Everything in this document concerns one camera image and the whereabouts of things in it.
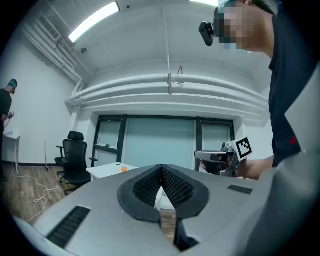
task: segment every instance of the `red logo on shirt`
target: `red logo on shirt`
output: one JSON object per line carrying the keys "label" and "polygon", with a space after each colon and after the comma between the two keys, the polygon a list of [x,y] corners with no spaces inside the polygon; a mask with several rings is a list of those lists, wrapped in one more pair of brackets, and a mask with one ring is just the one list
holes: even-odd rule
{"label": "red logo on shirt", "polygon": [[290,139],[290,144],[295,144],[297,142],[297,138],[294,136],[292,139]]}

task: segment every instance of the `baseboard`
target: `baseboard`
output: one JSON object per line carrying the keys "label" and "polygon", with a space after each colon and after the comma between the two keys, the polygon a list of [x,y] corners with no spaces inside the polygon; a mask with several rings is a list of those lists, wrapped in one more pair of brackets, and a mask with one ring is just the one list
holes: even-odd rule
{"label": "baseboard", "polygon": [[[9,161],[2,161],[3,165],[12,165],[12,163],[15,165],[16,162],[9,162]],[[32,167],[45,167],[45,163],[27,163],[27,162],[20,162],[19,166],[32,166]],[[58,166],[56,163],[48,163],[47,166]]]}

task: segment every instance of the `desk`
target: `desk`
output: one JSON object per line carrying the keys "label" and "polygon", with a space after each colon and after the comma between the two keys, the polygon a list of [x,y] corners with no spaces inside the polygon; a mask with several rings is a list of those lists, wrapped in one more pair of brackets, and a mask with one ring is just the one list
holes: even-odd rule
{"label": "desk", "polygon": [[3,136],[5,136],[6,138],[15,140],[15,144],[14,144],[15,169],[16,169],[16,174],[18,174],[20,134],[16,132],[8,131],[3,133]]}
{"label": "desk", "polygon": [[134,167],[131,165],[127,165],[120,162],[114,162],[107,165],[102,165],[98,167],[87,168],[86,171],[91,174],[91,181],[101,179],[104,177],[121,174],[122,167],[126,167],[128,171],[137,169],[138,167]]}

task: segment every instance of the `frosted glass pane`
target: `frosted glass pane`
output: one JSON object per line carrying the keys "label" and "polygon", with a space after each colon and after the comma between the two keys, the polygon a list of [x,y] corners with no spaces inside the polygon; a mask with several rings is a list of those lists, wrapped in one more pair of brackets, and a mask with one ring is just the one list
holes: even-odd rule
{"label": "frosted glass pane", "polygon": [[129,118],[124,163],[136,167],[173,164],[193,169],[194,121]]}
{"label": "frosted glass pane", "polygon": [[117,154],[102,151],[99,149],[95,150],[95,158],[98,159],[98,161],[95,162],[96,167],[105,166],[117,162]]}
{"label": "frosted glass pane", "polygon": [[97,143],[101,146],[110,145],[117,148],[120,130],[120,121],[102,121]]}
{"label": "frosted glass pane", "polygon": [[224,142],[230,141],[228,125],[203,124],[202,150],[221,150]]}

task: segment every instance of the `black and white square marker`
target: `black and white square marker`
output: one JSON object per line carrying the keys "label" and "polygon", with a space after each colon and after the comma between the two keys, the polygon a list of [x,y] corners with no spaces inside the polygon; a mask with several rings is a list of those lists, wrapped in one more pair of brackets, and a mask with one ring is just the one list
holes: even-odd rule
{"label": "black and white square marker", "polygon": [[239,140],[235,144],[236,144],[236,147],[238,149],[239,156],[241,159],[252,153],[248,138],[244,138],[242,140]]}

